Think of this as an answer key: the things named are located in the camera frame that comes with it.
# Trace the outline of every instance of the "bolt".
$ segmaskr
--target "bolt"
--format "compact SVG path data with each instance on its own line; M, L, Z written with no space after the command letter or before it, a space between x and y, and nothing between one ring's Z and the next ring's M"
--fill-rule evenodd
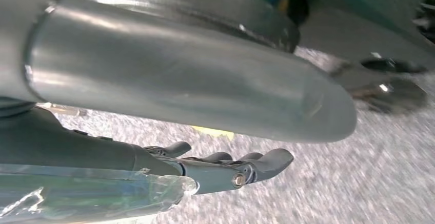
M237 173L232 178L232 184L235 188L240 188L245 184L246 176L242 173Z

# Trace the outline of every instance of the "yellow object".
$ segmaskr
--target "yellow object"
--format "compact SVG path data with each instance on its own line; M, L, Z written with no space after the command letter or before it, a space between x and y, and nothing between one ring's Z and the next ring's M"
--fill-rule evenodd
M222 130L216 130L216 129L211 129L211 128L202 128L202 127L197 127L197 126L192 126L195 130L198 130L202 133L211 135L215 138L219 137L219 136L227 136L229 140L232 140L234 138L234 133L233 132L227 132L227 131L222 131Z

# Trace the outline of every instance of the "gray asphalt ground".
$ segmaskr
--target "gray asphalt ground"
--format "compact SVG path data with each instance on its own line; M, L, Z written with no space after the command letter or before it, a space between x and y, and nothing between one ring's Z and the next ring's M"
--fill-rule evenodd
M355 133L331 144L215 138L190 126L98 111L57 116L67 128L141 146L187 141L193 150L186 156L226 151L237 158L274 148L295 155L276 178L238 191L189 197L160 214L155 224L430 224L435 223L435 76L417 82L430 95L427 109L395 117L360 111Z

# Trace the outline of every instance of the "dark gray metal part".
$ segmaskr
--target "dark gray metal part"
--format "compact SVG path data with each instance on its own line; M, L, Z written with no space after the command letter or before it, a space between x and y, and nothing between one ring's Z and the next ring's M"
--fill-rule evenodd
M0 97L42 101L29 88L28 64L33 29L50 0L0 0Z
M235 190L271 179L285 170L294 159L285 149L271 150L260 157L258 155L261 154L250 153L237 161L232 161L225 152L214 153L206 158L173 159L159 155L156 158L173 166L178 164L182 175L197 182L197 194L205 194Z
M303 59L85 0L60 1L30 63L57 104L286 141L337 141L356 123L350 96Z
M180 175L179 171L132 144L67 130L41 108L0 119L0 163L139 171Z
M300 45L354 64L378 55L433 69L435 46L413 22L420 2L309 0L310 15L300 26Z
M94 0L212 29L286 52L293 52L299 32L285 12L264 0Z

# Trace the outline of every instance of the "clear plastic film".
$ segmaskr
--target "clear plastic film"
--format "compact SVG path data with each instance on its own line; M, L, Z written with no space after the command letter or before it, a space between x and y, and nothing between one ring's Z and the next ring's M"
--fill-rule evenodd
M0 164L0 223L90 223L153 215L195 193L184 176Z

